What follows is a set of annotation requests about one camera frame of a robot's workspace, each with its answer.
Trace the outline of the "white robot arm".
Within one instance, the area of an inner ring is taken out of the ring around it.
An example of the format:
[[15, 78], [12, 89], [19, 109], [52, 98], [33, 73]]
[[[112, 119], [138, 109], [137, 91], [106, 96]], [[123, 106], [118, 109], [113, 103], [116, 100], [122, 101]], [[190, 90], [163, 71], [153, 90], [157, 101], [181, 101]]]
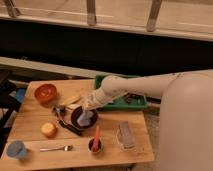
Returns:
[[107, 76], [87, 110], [126, 94], [161, 101], [158, 171], [213, 171], [213, 69], [136, 78]]

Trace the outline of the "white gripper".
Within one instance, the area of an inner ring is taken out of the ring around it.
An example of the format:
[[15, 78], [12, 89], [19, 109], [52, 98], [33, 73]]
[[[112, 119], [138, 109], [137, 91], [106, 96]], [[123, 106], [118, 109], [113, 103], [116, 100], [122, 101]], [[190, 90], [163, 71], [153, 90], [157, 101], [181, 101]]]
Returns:
[[103, 107], [111, 101], [112, 98], [107, 96], [102, 89], [97, 89], [86, 97], [86, 100], [83, 101], [82, 109], [84, 111], [97, 109]]

